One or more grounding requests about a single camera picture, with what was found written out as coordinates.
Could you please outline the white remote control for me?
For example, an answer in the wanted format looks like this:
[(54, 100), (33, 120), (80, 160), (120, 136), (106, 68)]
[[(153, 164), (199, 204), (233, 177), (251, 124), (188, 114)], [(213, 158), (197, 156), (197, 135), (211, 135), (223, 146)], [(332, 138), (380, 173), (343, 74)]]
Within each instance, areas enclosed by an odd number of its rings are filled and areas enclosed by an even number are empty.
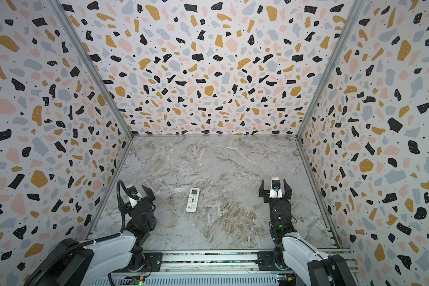
[(188, 203), (186, 211), (188, 213), (195, 213), (197, 211), (199, 201), (200, 188), (191, 188), (188, 196)]

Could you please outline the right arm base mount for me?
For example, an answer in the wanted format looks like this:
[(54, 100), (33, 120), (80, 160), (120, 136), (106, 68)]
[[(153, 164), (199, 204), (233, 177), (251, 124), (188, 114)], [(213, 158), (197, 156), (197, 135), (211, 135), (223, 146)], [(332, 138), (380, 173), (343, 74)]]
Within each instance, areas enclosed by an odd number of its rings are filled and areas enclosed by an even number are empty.
[(305, 265), (307, 260), (300, 254), (288, 251), (259, 251), (257, 252), (256, 264), (260, 271), (271, 271), (278, 273), (308, 272)]

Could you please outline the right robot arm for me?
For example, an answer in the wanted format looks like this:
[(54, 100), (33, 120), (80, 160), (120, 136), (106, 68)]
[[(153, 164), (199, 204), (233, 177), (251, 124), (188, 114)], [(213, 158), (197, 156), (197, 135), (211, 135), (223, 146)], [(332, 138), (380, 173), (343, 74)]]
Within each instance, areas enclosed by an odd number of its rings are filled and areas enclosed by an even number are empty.
[(269, 232), (274, 242), (271, 255), (257, 255), (261, 271), (292, 271), (292, 274), (277, 275), (280, 286), (356, 285), (342, 256), (317, 249), (297, 232), (294, 227), (297, 220), (291, 213), (292, 189), (285, 180), (272, 178), (270, 189), (265, 189), (261, 182), (258, 193), (269, 205)]

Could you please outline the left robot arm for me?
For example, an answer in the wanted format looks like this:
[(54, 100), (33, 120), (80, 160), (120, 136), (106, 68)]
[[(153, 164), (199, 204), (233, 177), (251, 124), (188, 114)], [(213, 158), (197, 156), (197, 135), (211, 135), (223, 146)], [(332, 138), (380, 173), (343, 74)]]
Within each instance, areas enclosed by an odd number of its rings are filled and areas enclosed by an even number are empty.
[(47, 258), (25, 281), (27, 286), (87, 286), (114, 272), (124, 272), (130, 280), (143, 283), (153, 272), (159, 272), (162, 253), (145, 254), (143, 244), (157, 225), (154, 215), (155, 195), (144, 187), (139, 192), (122, 181), (117, 191), (124, 191), (129, 202), (117, 197), (121, 214), (118, 233), (77, 242), (67, 238), (57, 244)]

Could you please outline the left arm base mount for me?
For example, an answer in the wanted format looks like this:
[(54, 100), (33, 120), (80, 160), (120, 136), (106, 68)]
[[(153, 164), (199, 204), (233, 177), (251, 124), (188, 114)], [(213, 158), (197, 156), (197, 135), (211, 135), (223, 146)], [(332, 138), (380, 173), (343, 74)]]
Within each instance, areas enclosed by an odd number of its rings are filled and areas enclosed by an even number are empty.
[(114, 273), (138, 275), (159, 272), (162, 265), (162, 261), (162, 252), (140, 252), (132, 257), (132, 260), (128, 264), (128, 266), (122, 269), (118, 269), (114, 271)]

